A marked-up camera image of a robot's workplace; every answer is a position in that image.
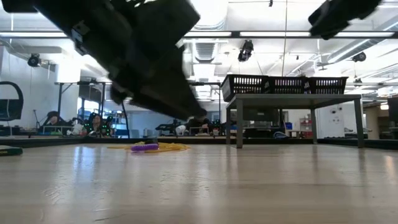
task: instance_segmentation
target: yellow cable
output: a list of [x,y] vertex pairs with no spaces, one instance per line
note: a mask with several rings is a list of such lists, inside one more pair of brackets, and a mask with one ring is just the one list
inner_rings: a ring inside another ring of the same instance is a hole
[[[133,146],[142,146],[145,142],[137,142]],[[159,149],[157,150],[146,150],[145,153],[157,153],[157,152],[170,152],[170,151],[184,151],[190,149],[189,146],[184,144],[174,144],[174,143],[158,143]],[[131,146],[108,146],[108,149],[125,149],[131,150]]]

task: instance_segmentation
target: black wall edge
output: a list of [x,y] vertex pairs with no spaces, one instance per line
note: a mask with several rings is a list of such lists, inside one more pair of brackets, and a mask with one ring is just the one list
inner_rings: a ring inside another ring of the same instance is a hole
[[[85,138],[83,144],[134,144],[149,139],[93,139]],[[158,139],[162,143],[179,144],[225,144],[225,139],[208,138],[172,138]],[[235,139],[231,139],[231,146],[236,144]],[[243,139],[243,144],[312,144],[311,139]]]
[[[357,139],[318,139],[319,144],[332,144],[339,146],[358,146]],[[397,140],[368,140],[365,139],[365,147],[373,149],[398,149]]]
[[0,145],[21,148],[64,146],[81,144],[82,138],[53,138],[53,139],[0,139]]

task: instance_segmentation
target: black basket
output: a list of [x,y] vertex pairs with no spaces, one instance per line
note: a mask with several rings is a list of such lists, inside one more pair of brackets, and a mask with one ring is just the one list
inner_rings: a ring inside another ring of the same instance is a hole
[[311,94],[344,94],[348,77],[308,78]]
[[269,77],[268,83],[268,92],[272,94],[309,93],[309,85],[305,77]]
[[235,94],[267,93],[268,76],[262,75],[227,75],[221,85],[225,102],[234,98]]

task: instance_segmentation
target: gray table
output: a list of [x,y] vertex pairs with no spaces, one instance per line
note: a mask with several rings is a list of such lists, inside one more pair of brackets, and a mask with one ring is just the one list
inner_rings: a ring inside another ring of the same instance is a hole
[[236,147],[243,147],[243,108],[311,110],[313,142],[317,143],[315,109],[354,101],[358,147],[364,147],[361,95],[237,94],[226,107],[226,143],[231,144],[231,109],[236,109]]

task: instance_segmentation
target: green object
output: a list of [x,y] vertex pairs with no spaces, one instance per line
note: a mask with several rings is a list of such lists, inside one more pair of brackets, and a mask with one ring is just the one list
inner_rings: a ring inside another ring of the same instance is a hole
[[0,156],[19,156],[24,151],[21,147],[0,146]]
[[60,131],[52,131],[50,135],[62,135]]

